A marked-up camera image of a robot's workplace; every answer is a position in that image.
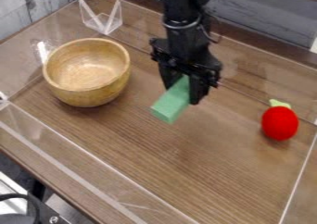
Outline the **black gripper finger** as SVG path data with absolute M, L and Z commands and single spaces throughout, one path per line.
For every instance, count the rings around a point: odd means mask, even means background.
M 171 64 L 167 63 L 158 64 L 158 71 L 165 88 L 170 89 L 177 83 L 177 81 L 181 79 L 182 72 L 179 71 L 178 66 L 173 66 Z
M 190 76 L 190 104 L 198 105 L 209 94 L 209 81 L 205 77 L 193 74 Z

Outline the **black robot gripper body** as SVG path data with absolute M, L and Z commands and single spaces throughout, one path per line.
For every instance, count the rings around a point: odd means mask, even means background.
M 191 22 L 171 22 L 163 20 L 167 36 L 151 38 L 151 58 L 159 63 L 178 66 L 182 76 L 193 74 L 205 77 L 209 87 L 218 87 L 222 63 L 209 51 L 214 43 L 210 38 L 210 21 L 198 16 Z

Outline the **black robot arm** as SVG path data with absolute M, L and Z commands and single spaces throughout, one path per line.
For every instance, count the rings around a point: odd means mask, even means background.
M 159 0 L 163 6 L 165 38 L 153 38 L 151 58 L 158 62 L 166 89 L 182 76 L 189 77 L 190 104 L 198 105 L 211 87 L 218 87 L 223 64 L 211 54 L 211 21 L 206 5 L 210 0 Z

